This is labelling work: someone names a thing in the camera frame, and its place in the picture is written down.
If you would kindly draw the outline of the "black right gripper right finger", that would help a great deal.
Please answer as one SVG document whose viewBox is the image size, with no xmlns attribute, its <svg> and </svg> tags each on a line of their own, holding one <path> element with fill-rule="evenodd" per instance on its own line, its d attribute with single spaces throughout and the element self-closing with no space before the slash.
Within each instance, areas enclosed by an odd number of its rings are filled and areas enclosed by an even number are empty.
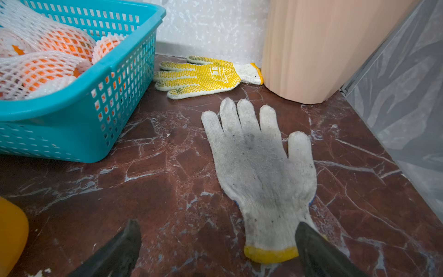
<svg viewBox="0 0 443 277">
<path fill-rule="evenodd" d="M 315 229 L 301 222 L 295 242 L 306 277 L 365 277 L 362 270 Z"/>
</svg>

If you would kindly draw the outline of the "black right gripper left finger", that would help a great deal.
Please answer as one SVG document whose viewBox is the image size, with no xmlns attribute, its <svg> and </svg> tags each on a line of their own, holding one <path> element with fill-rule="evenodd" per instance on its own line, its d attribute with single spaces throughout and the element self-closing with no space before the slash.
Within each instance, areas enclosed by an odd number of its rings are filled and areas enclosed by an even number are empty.
<svg viewBox="0 0 443 277">
<path fill-rule="evenodd" d="M 141 227 L 136 219 L 106 245 L 72 271 L 70 277 L 129 277 L 135 268 L 141 248 Z"/>
</svg>

